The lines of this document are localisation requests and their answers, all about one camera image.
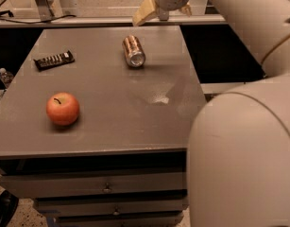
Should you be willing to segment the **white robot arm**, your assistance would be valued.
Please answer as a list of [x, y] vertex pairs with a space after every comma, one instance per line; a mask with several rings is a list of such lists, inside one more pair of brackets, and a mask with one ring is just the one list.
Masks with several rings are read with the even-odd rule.
[[[266, 73], [197, 115], [188, 150], [191, 227], [290, 227], [290, 0], [210, 0]], [[188, 0], [144, 0], [136, 26]]]

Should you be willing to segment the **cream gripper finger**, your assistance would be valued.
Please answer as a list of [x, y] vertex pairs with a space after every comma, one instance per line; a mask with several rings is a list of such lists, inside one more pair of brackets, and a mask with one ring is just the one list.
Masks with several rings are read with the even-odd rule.
[[144, 0], [132, 17], [134, 26], [141, 26], [158, 16], [155, 0]]
[[189, 3], [187, 3], [185, 6], [181, 7], [181, 8], [179, 9], [179, 11], [180, 11], [182, 14], [188, 16], [188, 17], [190, 17], [190, 16], [192, 15], [191, 6], [190, 6]]

